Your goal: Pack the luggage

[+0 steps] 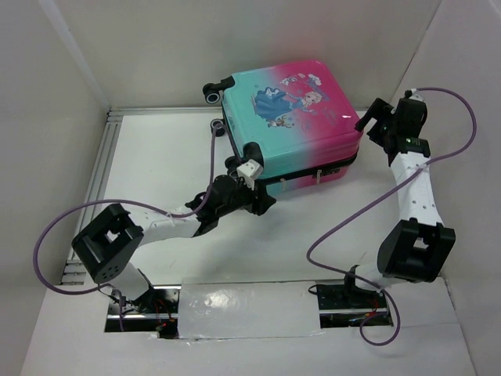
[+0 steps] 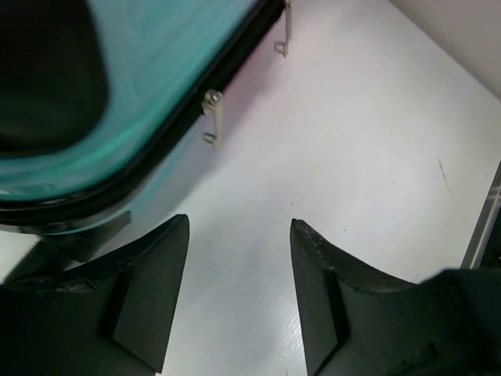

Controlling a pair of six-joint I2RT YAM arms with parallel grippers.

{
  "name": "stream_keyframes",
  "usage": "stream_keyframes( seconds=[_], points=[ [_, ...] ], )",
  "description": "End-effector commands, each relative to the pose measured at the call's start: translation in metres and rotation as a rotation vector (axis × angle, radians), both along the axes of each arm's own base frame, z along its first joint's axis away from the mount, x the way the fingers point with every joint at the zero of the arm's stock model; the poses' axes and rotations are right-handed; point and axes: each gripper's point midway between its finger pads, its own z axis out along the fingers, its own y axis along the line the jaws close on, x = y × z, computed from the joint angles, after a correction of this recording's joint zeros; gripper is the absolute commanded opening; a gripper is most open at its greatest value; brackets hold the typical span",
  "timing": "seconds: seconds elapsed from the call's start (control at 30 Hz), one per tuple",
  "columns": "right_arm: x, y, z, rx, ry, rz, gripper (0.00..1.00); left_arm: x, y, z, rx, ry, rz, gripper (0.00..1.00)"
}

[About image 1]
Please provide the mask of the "silver zipper pull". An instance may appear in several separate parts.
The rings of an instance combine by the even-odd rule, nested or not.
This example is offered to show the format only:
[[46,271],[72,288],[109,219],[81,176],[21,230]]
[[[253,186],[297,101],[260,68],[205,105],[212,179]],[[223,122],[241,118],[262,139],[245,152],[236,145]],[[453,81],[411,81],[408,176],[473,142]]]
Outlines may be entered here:
[[284,178],[281,178],[280,184],[281,184],[281,192],[286,192],[287,191],[287,180]]

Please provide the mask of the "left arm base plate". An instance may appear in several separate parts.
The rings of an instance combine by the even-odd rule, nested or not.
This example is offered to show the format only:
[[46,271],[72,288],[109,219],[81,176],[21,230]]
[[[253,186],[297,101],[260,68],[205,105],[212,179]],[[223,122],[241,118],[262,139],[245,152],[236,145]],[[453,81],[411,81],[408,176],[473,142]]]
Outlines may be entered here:
[[[152,302],[142,307],[132,305],[127,300],[122,307],[123,319],[152,319],[152,320],[173,320],[178,317],[179,295],[181,285],[157,285],[154,286]],[[119,297],[115,291],[102,292],[108,299],[106,318],[111,320],[119,319]]]

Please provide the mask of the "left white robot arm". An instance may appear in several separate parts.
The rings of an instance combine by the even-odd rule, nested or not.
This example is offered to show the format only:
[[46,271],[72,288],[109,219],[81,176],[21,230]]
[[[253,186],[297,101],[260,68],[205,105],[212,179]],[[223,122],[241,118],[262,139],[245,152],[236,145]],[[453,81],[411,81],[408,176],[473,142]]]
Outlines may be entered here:
[[250,188],[244,179],[219,175],[205,193],[172,212],[127,211],[121,204],[104,208],[71,246],[96,284],[111,284],[138,313],[154,304],[155,291],[131,259],[140,247],[174,238],[202,236],[219,219],[240,209],[263,215],[276,203],[266,185]]

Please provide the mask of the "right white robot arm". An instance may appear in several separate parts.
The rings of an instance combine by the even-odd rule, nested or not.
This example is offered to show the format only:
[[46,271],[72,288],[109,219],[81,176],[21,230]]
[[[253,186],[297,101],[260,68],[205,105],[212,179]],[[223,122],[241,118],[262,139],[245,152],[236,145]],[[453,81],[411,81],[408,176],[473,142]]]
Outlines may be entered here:
[[355,125],[362,131],[370,120],[375,121],[367,135],[383,148],[401,188],[399,221],[380,245],[377,260],[353,266],[344,278],[341,297],[348,306],[360,306],[369,291],[404,282],[433,282],[456,242],[454,229],[444,225],[435,204],[428,166],[431,149],[420,138],[426,119],[426,103],[410,95],[396,107],[375,99]]

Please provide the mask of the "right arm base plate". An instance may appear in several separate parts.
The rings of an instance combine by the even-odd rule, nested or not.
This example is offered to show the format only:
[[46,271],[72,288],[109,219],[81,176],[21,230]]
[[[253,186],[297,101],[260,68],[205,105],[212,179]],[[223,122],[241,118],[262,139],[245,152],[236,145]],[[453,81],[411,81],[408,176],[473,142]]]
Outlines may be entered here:
[[386,299],[375,291],[349,290],[342,284],[316,284],[308,292],[317,298],[320,311],[355,313],[387,308]]

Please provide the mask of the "pink hard-shell suitcase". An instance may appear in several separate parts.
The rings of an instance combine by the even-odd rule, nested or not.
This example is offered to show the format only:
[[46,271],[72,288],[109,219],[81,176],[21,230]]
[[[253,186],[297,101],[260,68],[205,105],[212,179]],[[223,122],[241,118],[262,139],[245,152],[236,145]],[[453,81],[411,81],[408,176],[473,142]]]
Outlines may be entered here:
[[324,63],[302,60],[231,74],[202,88],[207,103],[222,105],[233,155],[230,175],[253,159],[271,195],[338,180],[359,152],[359,117]]

